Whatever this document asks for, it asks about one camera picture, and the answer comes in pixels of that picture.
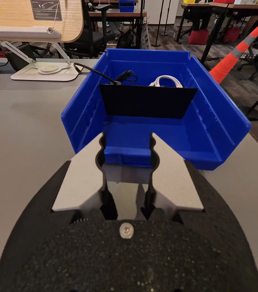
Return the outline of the black office chair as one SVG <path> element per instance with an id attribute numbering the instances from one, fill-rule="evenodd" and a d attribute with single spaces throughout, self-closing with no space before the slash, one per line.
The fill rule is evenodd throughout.
<path id="1" fill-rule="evenodd" d="M 92 22 L 89 16 L 85 1 L 81 1 L 83 12 L 83 31 L 80 37 L 71 43 L 64 43 L 64 52 L 72 58 L 77 56 L 79 59 L 87 57 L 97 58 L 99 54 L 105 52 L 108 35 L 95 32 L 92 29 Z"/>

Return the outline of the wooden table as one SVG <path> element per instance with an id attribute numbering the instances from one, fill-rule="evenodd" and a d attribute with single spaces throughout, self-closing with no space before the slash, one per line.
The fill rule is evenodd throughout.
<path id="1" fill-rule="evenodd" d="M 140 49 L 141 48 L 141 40 L 142 40 L 142 29 L 145 24 L 145 20 L 147 17 L 147 12 L 144 11 L 143 9 L 136 9 L 134 12 L 120 12 L 119 9 L 112 9 L 112 10 L 107 10 L 107 11 L 100 11 L 100 10 L 95 10 L 95 11 L 90 11 L 89 16 L 91 21 L 94 22 L 101 22 L 103 25 L 103 32 L 107 32 L 106 28 L 106 21 L 109 22 L 131 22 L 132 27 L 136 29 L 135 33 L 135 45 L 132 46 L 133 49 Z"/>
<path id="2" fill-rule="evenodd" d="M 226 3 L 215 3 L 215 2 L 211 2 L 208 4 L 206 4 L 206 3 L 201 3 L 201 4 L 200 3 L 182 3 L 181 8 L 184 9 L 184 11 L 183 11 L 182 18 L 181 18 L 180 25 L 179 25 L 179 30 L 178 30 L 178 34 L 177 34 L 177 40 L 176 40 L 177 42 L 179 42 L 179 39 L 180 39 L 186 11 L 191 7 L 194 7 L 194 8 L 212 7 L 212 12 L 216 13 L 218 15 L 218 19 L 217 19 L 209 37 L 208 37 L 208 39 L 207 39 L 206 47 L 205 47 L 203 55 L 200 59 L 200 62 L 203 65 L 206 61 L 206 58 L 208 56 L 208 53 L 211 49 L 212 44 L 214 43 L 214 41 L 216 40 L 216 38 L 218 36 L 218 33 L 219 33 L 220 28 L 223 24 L 223 21 L 228 14 L 233 15 L 235 12 L 237 12 L 239 14 L 239 16 L 242 16 L 242 17 L 258 16 L 258 4 L 226 4 Z"/>

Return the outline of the orange traffic cone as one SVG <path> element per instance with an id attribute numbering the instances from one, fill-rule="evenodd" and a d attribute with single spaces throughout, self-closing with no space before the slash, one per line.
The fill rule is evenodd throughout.
<path id="1" fill-rule="evenodd" d="M 257 37 L 258 26 L 227 56 L 225 56 L 213 69 L 209 71 L 209 74 L 218 84 L 220 84 L 224 80 L 224 78 L 228 75 L 228 73 L 243 55 L 243 53 L 249 48 L 249 46 L 254 42 Z"/>

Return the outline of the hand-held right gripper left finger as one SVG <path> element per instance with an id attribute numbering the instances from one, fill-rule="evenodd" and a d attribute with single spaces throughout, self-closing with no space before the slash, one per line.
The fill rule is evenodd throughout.
<path id="1" fill-rule="evenodd" d="M 54 212 L 80 210 L 89 212 L 103 205 L 106 178 L 104 163 L 105 133 L 98 134 L 71 160 L 57 197 Z"/>

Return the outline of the blue plastic bin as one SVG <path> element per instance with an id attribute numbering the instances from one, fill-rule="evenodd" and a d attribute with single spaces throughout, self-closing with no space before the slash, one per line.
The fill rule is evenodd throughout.
<path id="1" fill-rule="evenodd" d="M 135 0 L 119 0 L 119 10 L 121 13 L 133 13 Z"/>
<path id="2" fill-rule="evenodd" d="M 133 71 L 136 82 L 121 85 L 197 88 L 182 119 L 106 114 L 99 84 L 110 81 L 90 72 L 61 113 L 75 153 L 105 133 L 105 162 L 150 167 L 149 137 L 157 134 L 197 169 L 215 170 L 251 129 L 251 123 L 188 51 L 108 49 L 94 69 L 115 79 Z"/>

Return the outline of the black bin divider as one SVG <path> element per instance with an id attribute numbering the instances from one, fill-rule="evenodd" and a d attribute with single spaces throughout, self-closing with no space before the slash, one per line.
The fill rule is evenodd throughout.
<path id="1" fill-rule="evenodd" d="M 106 114 L 182 119 L 197 88 L 99 84 Z"/>

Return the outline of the grey hub with black cable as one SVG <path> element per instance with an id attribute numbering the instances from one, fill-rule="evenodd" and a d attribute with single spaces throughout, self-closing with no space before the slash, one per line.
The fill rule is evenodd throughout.
<path id="1" fill-rule="evenodd" d="M 108 77 L 107 75 L 87 66 L 81 63 L 73 63 L 73 67 L 75 68 L 75 70 L 77 71 L 78 74 L 81 73 L 80 67 L 83 67 L 91 72 L 94 72 L 98 75 L 100 75 L 101 77 L 107 79 L 110 81 L 111 85 L 121 85 L 122 82 L 124 81 L 128 81 L 128 82 L 136 82 L 138 80 L 138 77 L 136 75 L 133 74 L 133 71 L 129 70 L 129 71 L 124 71 L 123 73 L 121 73 L 119 76 L 117 76 L 115 79 L 112 79 L 110 77 Z"/>

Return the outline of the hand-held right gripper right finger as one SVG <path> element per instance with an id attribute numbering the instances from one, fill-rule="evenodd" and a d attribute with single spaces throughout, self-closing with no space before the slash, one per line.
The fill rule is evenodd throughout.
<path id="1" fill-rule="evenodd" d="M 155 133 L 150 134 L 149 149 L 152 170 L 145 192 L 144 211 L 156 208 L 202 211 L 204 207 L 184 158 Z"/>

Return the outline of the grey desk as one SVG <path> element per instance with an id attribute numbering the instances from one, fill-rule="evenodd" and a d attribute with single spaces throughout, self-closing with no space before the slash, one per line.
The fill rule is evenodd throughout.
<path id="1" fill-rule="evenodd" d="M 0 257 L 22 211 L 71 159 L 60 114 L 84 80 L 17 82 L 0 74 Z M 258 268 L 258 143 L 248 134 L 222 166 L 200 171 L 238 219 Z"/>

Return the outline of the black backpack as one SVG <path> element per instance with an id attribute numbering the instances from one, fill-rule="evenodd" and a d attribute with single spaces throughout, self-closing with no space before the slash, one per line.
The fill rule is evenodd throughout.
<path id="1" fill-rule="evenodd" d="M 132 29 L 128 29 L 125 33 L 120 31 L 119 38 L 116 44 L 117 49 L 131 49 L 134 45 L 134 33 Z"/>

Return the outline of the wooden board stand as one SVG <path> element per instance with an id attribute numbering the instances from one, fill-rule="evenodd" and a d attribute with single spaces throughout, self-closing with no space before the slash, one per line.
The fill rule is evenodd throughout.
<path id="1" fill-rule="evenodd" d="M 80 0 L 0 1 L 0 45 L 29 64 L 14 73 L 14 81 L 69 82 L 78 76 L 59 43 L 77 40 L 83 31 Z M 61 54 L 64 63 L 37 62 L 11 42 L 48 42 Z"/>

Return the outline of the black box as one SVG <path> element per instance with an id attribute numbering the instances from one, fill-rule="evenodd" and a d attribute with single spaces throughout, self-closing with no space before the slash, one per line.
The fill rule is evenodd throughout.
<path id="1" fill-rule="evenodd" d="M 36 57 L 30 47 L 29 44 L 25 43 L 22 44 L 18 47 L 18 49 L 24 53 L 25 55 L 27 55 L 29 58 L 33 59 L 36 61 Z M 18 55 L 16 55 L 15 53 L 11 52 L 10 50 L 6 50 L 4 51 L 4 55 L 7 58 L 7 60 L 9 61 L 9 63 L 11 64 L 12 68 L 15 71 L 19 71 L 22 68 L 26 67 L 29 62 L 26 62 L 25 60 L 23 60 L 21 57 L 19 57 Z"/>

